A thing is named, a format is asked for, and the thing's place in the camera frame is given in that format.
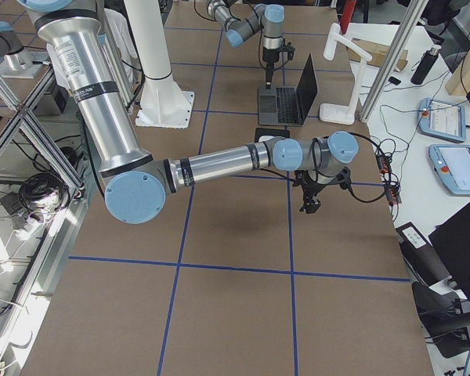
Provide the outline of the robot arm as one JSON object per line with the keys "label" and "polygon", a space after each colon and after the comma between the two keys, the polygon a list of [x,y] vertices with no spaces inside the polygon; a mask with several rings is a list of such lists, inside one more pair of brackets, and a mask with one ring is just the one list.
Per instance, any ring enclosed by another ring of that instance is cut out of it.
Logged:
{"label": "robot arm", "polygon": [[111,76],[99,33],[98,1],[25,1],[38,37],[50,45],[101,159],[104,200],[116,219],[141,224],[155,218],[166,197],[181,187],[242,172],[279,169],[296,174],[302,210],[319,207],[317,194],[337,182],[358,153],[349,132],[300,141],[273,137],[228,150],[157,161],[138,142],[118,85]]}
{"label": "robot arm", "polygon": [[265,86],[272,87],[273,73],[278,70],[277,62],[281,53],[287,53],[287,60],[293,60],[295,47],[286,42],[284,33],[285,9],[278,4],[258,4],[244,19],[235,17],[230,10],[235,1],[206,1],[207,14],[217,21],[225,31],[230,45],[239,47],[257,33],[261,34],[262,61],[265,63]]}

